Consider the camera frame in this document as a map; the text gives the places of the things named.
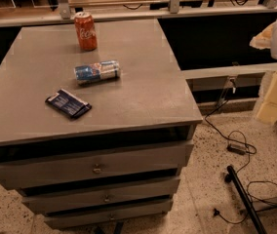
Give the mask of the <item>orange coca-cola can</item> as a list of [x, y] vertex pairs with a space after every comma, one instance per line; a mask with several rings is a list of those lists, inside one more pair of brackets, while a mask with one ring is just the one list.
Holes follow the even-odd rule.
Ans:
[[94, 50], [98, 42], [92, 15], [87, 12], [78, 12], [75, 14], [74, 24], [80, 48], [84, 51]]

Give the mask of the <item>black floor stand leg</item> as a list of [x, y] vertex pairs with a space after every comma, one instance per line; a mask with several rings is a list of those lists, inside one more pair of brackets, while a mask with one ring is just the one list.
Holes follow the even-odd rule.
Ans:
[[249, 216], [254, 224], [254, 227], [257, 230], [257, 234], [267, 234], [263, 224], [261, 223], [261, 221], [257, 215], [257, 212], [253, 206], [253, 203], [249, 199], [247, 192], [245, 191], [234, 168], [232, 166], [228, 166], [226, 169], [227, 169], [227, 175], [225, 177], [225, 180], [227, 182], [232, 181], [234, 183], [234, 186], [235, 186], [237, 192], [239, 193], [239, 196], [245, 206], [245, 209], [247, 210], [247, 213], [249, 214]]

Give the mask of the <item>grey drawer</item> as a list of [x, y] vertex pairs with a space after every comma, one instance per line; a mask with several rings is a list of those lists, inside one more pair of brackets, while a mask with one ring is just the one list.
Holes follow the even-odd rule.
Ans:
[[53, 229], [63, 229], [138, 216], [164, 214], [171, 210], [172, 204], [172, 199], [163, 198], [118, 207], [108, 207], [102, 210], [45, 217], [44, 222]]
[[178, 185], [178, 176], [167, 176], [24, 197], [22, 203], [36, 214], [49, 214], [163, 195], [173, 195], [177, 192]]
[[167, 142], [0, 163], [8, 190], [184, 167], [192, 141]]

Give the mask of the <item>black power adapter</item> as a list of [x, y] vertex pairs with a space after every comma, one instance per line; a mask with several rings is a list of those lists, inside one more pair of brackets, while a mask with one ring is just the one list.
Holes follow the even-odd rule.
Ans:
[[246, 154], [246, 150], [243, 147], [241, 147], [239, 145], [236, 145], [236, 144], [228, 144], [226, 149], [229, 152], [236, 153], [238, 155], [245, 155]]

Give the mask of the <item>blue silver redbull can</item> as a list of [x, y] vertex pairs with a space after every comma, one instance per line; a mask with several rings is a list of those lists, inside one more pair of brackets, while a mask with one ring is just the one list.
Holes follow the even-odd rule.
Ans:
[[78, 84], [85, 85], [112, 78], [119, 78], [121, 68], [117, 60], [106, 60], [77, 66], [74, 68], [74, 74]]

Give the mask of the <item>middle grey drawer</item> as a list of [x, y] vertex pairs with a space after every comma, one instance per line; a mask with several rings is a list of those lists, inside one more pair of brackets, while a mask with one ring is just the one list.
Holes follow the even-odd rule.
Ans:
[[167, 176], [24, 197], [22, 203], [36, 214], [49, 214], [163, 195], [173, 195], [177, 192], [178, 185], [178, 176]]

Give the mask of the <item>dark blue snack packet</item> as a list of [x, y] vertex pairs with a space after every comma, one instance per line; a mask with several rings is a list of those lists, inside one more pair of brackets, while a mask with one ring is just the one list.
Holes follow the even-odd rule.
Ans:
[[71, 119], [78, 119], [92, 109], [92, 106], [65, 89], [60, 89], [45, 102]]

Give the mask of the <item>top grey drawer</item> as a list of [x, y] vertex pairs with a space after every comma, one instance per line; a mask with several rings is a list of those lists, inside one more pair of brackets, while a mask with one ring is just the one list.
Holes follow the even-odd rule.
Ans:
[[192, 141], [167, 142], [0, 163], [8, 190], [184, 167]]

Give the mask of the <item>grey drawer cabinet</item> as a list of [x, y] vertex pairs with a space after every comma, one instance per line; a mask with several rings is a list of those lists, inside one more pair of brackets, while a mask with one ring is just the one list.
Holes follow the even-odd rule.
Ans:
[[[73, 25], [23, 28], [0, 66], [0, 163], [167, 142], [191, 141], [202, 116], [155, 19], [101, 22], [98, 47], [79, 48]], [[106, 60], [119, 78], [79, 85], [74, 68]], [[65, 89], [92, 109], [71, 119], [45, 100]], [[183, 167], [16, 190], [24, 197], [178, 176]], [[41, 214], [102, 210], [163, 195]]]

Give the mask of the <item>bottom grey drawer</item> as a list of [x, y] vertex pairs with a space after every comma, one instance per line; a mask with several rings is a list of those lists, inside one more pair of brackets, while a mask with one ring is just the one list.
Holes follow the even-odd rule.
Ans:
[[63, 229], [138, 216], [164, 214], [171, 210], [172, 204], [172, 199], [163, 198], [118, 207], [108, 207], [102, 210], [45, 217], [44, 222], [53, 229]]

